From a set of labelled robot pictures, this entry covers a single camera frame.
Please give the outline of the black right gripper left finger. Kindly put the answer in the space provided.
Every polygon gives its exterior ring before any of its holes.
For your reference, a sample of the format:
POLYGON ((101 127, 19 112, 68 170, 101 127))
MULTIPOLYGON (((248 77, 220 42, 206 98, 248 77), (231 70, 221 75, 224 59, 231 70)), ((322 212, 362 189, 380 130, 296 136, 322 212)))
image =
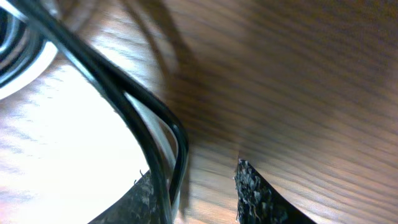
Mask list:
POLYGON ((89 224, 158 224, 160 212, 147 171, 116 203, 89 224))

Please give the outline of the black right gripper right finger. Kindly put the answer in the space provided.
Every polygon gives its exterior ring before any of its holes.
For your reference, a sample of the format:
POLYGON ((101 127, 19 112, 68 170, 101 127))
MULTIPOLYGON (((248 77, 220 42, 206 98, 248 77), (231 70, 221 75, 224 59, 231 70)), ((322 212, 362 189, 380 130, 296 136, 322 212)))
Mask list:
POLYGON ((283 198, 247 160, 238 160, 234 180, 240 224, 315 224, 283 198))

